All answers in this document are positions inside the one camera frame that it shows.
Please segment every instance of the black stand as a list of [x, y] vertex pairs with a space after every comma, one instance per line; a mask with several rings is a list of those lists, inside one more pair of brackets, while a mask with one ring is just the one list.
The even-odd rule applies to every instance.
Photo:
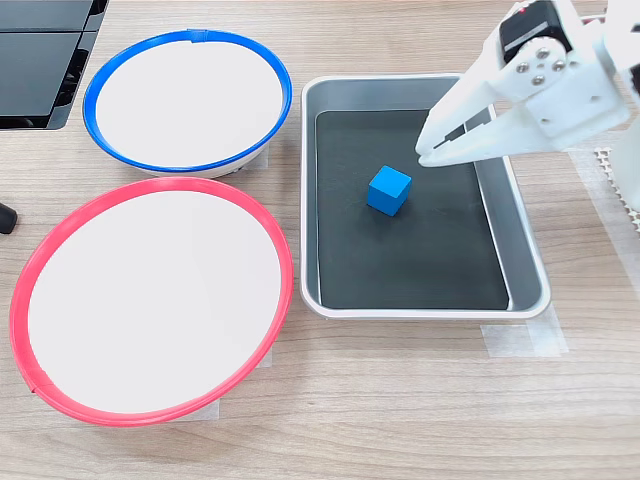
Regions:
[[0, 203], [0, 233], [11, 233], [17, 221], [18, 214], [16, 211]]

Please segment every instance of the blue rim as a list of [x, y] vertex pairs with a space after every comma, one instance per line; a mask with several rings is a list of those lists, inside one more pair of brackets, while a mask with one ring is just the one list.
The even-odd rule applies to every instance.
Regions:
[[[100, 91], [102, 87], [109, 79], [111, 74], [116, 71], [120, 65], [134, 57], [135, 55], [144, 52], [145, 50], [149, 50], [150, 48], [157, 47], [159, 45], [163, 45], [165, 43], [170, 42], [181, 42], [181, 41], [190, 41], [192, 43], [198, 42], [228, 42], [235, 43], [237, 45], [241, 45], [250, 50], [253, 50], [262, 58], [264, 58], [271, 68], [276, 72], [278, 79], [280, 80], [280, 85], [282, 86], [282, 97], [283, 104], [282, 110], [280, 111], [280, 117], [278, 118], [278, 122], [271, 129], [267, 135], [264, 136], [262, 140], [253, 145], [252, 147], [246, 149], [243, 152], [234, 155], [233, 157], [226, 158], [224, 160], [219, 160], [217, 162], [208, 163], [206, 165], [197, 165], [193, 167], [158, 167], [156, 165], [147, 165], [145, 163], [136, 162], [130, 158], [125, 157], [124, 155], [118, 153], [102, 136], [102, 132], [98, 128], [98, 122], [96, 120], [96, 103], [98, 100], [98, 96], [100, 95]], [[230, 32], [222, 32], [217, 30], [182, 30], [179, 32], [170, 32], [165, 33], [163, 35], [158, 35], [157, 37], [152, 37], [147, 40], [143, 40], [140, 43], [136, 43], [131, 47], [123, 50], [111, 60], [109, 60], [93, 77], [89, 87], [87, 88], [87, 93], [84, 97], [83, 104], [83, 115], [84, 115], [84, 123], [87, 127], [89, 135], [93, 138], [93, 140], [102, 148], [105, 152], [111, 155], [118, 160], [128, 163], [134, 167], [142, 168], [144, 170], [151, 170], [154, 172], [166, 172], [166, 173], [187, 173], [187, 172], [200, 172], [203, 170], [211, 170], [214, 168], [222, 167], [224, 165], [228, 165], [230, 163], [235, 162], [241, 158], [246, 157], [247, 155], [255, 152], [257, 149], [262, 147], [265, 143], [267, 143], [271, 137], [273, 137], [276, 132], [280, 129], [282, 124], [287, 118], [289, 114], [289, 110], [291, 109], [291, 101], [293, 98], [293, 86], [291, 84], [291, 77], [289, 76], [289, 72], [280, 61], [280, 59], [267, 47], [264, 45], [251, 40], [250, 38], [243, 37], [242, 35], [237, 35], [235, 33]]]

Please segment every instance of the blue-rimmed plate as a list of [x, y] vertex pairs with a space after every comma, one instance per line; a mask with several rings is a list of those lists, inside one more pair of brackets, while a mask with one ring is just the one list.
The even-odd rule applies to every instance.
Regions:
[[217, 177], [255, 158], [284, 123], [291, 78], [249, 38], [213, 30], [137, 43], [95, 75], [87, 130], [107, 153], [153, 175]]

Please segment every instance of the red rim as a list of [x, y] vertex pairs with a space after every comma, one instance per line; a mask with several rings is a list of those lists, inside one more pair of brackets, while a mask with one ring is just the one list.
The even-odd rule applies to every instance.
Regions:
[[[135, 197], [155, 192], [186, 190], [207, 193], [229, 200], [245, 209], [260, 222], [274, 243], [280, 261], [282, 284], [276, 314], [258, 349], [231, 377], [209, 393], [164, 410], [147, 413], [123, 414], [96, 410], [82, 405], [62, 393], [40, 368], [29, 340], [28, 312], [33, 287], [53, 253], [76, 230], [102, 212]], [[187, 177], [163, 177], [144, 180], [106, 193], [80, 207], [55, 227], [35, 250], [22, 270], [15, 288], [9, 313], [11, 347], [23, 378], [33, 393], [53, 408], [97, 425], [134, 427], [162, 423], [191, 413], [217, 400], [240, 383], [267, 354], [284, 325], [293, 297], [293, 259], [287, 239], [269, 211], [246, 193], [213, 180]]]

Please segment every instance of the blue cube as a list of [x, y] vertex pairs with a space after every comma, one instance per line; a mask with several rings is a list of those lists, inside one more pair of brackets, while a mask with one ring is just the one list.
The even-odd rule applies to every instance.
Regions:
[[411, 177], [386, 165], [369, 184], [367, 205], [393, 217], [409, 196]]

